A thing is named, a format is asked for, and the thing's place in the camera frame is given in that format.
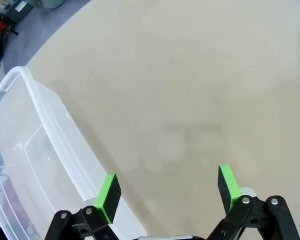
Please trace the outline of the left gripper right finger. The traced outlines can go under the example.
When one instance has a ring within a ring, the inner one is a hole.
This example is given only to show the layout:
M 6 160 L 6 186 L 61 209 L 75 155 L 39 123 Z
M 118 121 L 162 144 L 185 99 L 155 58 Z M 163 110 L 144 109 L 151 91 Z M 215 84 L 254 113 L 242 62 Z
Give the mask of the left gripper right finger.
M 238 240 L 247 228 L 256 229 L 263 240 L 299 240 L 300 236 L 286 200 L 280 195 L 265 201 L 243 194 L 229 165 L 218 166 L 217 186 L 225 210 L 209 240 Z

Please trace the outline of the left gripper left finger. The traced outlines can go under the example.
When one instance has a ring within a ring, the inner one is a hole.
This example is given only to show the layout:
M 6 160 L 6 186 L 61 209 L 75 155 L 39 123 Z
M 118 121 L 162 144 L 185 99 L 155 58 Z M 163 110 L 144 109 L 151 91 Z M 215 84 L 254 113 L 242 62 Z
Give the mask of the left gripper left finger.
M 108 174 L 93 205 L 76 213 L 60 210 L 55 213 L 47 230 L 46 240 L 117 240 L 111 229 L 121 198 L 121 187 L 116 174 Z

